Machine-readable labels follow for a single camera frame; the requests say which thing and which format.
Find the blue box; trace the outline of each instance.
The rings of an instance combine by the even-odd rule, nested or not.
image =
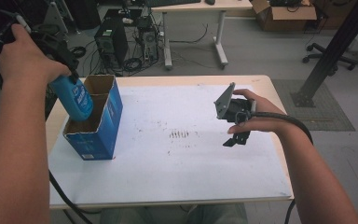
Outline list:
[[[114,76],[84,81],[94,108],[85,121],[68,119],[63,136],[84,161],[112,160],[123,104]]]

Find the white table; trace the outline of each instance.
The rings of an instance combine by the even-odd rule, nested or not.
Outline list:
[[[47,122],[49,169],[87,208],[289,200],[274,134],[253,132],[246,146],[222,147],[231,124],[215,118],[213,101],[233,81],[282,108],[266,76],[119,77],[124,108],[111,161],[81,160],[62,137],[66,112],[57,102]],[[53,187],[50,207],[66,207]]]
[[[221,40],[223,35],[226,11],[251,8],[252,4],[248,0],[216,0],[213,6],[206,4],[204,0],[202,0],[200,3],[169,7],[153,7],[153,12],[162,12],[165,67],[167,69],[172,69],[170,39],[168,38],[169,31],[167,27],[168,25],[170,25],[171,27],[174,26],[172,23],[169,23],[168,18],[174,19],[175,21],[179,21],[182,24],[191,24],[200,21],[211,23],[216,21],[218,23],[218,28],[217,35],[213,37],[213,42],[216,46],[220,62],[224,68],[224,66],[228,64],[228,60],[223,50]]]

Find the forearm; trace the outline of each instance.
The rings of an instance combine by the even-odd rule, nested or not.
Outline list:
[[[0,218],[10,220],[1,223],[48,222],[45,91],[43,82],[37,81],[26,86],[8,82],[2,89],[0,214],[9,215]]]
[[[302,223],[358,223],[348,195],[308,137],[294,125],[277,135]]]

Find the computer tower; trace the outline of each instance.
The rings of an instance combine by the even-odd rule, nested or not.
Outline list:
[[[77,28],[88,30],[101,24],[95,0],[65,0]]]
[[[142,43],[145,61],[155,61],[158,58],[157,32],[154,29],[144,32],[142,36]]]
[[[123,20],[117,17],[105,18],[94,39],[103,66],[121,68],[129,48]]]

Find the keyboard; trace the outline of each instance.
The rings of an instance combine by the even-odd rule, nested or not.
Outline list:
[[[199,2],[201,0],[146,0],[146,5],[148,7],[167,7]]]

